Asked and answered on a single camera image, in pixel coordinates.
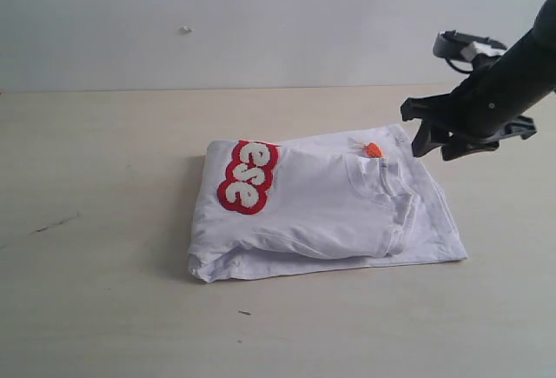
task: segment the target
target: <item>table surface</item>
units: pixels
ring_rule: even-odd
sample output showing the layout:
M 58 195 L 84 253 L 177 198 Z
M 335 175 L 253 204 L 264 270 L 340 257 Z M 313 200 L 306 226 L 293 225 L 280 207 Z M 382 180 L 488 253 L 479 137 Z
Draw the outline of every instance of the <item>table surface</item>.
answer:
M 467 261 L 209 285 L 187 273 L 211 140 L 396 123 L 407 96 L 449 89 L 3 94 L 0 375 L 556 376 L 553 99 L 526 142 L 424 158 Z

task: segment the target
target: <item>small orange object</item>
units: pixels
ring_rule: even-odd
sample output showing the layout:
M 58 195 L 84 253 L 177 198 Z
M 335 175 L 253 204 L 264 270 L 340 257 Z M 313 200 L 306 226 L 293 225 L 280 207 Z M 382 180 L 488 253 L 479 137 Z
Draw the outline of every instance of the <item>small orange object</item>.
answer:
M 379 148 L 379 145 L 377 145 L 376 143 L 371 142 L 368 145 L 365 145 L 365 147 L 363 148 L 365 150 L 365 154 L 369 157 L 369 158 L 382 158 L 382 150 L 381 148 Z

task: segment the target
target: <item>black robotic arm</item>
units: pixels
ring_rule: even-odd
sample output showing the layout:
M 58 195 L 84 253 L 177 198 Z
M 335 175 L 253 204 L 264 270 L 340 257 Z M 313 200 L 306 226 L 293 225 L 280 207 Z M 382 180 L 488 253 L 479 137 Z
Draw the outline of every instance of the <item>black robotic arm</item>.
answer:
M 533 28 L 510 50 L 490 38 L 450 31 L 438 35 L 433 51 L 453 68 L 452 61 L 462 61 L 473 70 L 451 93 L 402 104 L 404 122 L 422 120 L 414 156 L 440 147 L 450 161 L 496 150 L 508 137 L 527 139 L 537 130 L 521 113 L 556 87 L 556 0 L 545 1 Z

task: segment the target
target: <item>white t-shirt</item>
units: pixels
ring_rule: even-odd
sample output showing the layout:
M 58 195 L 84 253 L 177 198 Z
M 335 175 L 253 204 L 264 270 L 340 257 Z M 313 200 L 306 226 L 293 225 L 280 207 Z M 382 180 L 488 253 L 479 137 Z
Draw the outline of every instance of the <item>white t-shirt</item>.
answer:
M 417 202 L 388 159 L 214 141 L 195 206 L 190 271 L 210 281 L 222 258 L 256 251 L 320 260 L 397 255 Z

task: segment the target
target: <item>white wall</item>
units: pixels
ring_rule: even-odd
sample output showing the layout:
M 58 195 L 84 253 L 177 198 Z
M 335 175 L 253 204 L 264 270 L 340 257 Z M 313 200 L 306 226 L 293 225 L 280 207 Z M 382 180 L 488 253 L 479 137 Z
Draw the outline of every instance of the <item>white wall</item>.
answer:
M 543 1 L 0 0 L 0 90 L 454 81 L 437 31 L 513 43 Z

